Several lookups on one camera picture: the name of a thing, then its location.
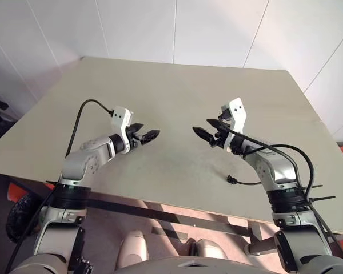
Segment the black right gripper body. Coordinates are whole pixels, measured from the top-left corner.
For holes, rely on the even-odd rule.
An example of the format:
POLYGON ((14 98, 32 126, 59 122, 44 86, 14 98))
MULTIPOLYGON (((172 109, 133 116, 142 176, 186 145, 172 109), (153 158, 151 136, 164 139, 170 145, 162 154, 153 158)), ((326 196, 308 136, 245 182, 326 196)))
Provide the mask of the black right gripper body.
POLYGON ((225 124, 226 129, 225 130, 217 130, 217 132, 213 135, 215 142, 211 143, 211 147, 220 147, 220 148, 229 148, 230 143, 232 141, 232 133, 229 132, 230 130, 230 124, 226 122, 222 122, 225 124))

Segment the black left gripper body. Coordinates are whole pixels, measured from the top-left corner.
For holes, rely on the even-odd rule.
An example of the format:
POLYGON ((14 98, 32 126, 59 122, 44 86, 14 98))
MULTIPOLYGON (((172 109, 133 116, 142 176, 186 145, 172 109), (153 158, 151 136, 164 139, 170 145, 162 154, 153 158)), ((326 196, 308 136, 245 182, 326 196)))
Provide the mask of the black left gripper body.
POLYGON ((129 143, 130 143, 130 151, 136 149, 139 144, 142 146, 144 145, 144 144, 141 144, 142 136, 139 135, 138 132, 136 132, 135 134, 132 134, 130 132, 130 127, 126 127, 126 136, 127 136, 129 143))

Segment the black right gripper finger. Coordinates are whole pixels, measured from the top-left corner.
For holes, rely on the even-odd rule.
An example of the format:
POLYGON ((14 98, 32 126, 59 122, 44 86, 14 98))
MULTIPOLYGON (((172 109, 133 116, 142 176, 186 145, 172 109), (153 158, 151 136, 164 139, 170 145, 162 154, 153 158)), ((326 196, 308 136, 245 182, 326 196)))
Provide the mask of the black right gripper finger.
POLYGON ((192 130, 194 133, 201 139, 205 140, 208 143, 214 143, 215 139, 214 136, 210 133, 208 133, 206 130, 204 130, 201 127, 192 127, 192 130))
POLYGON ((218 119, 207 119, 206 120, 212 127, 218 129, 218 130, 225 130, 226 126, 224 123, 222 123, 218 119))

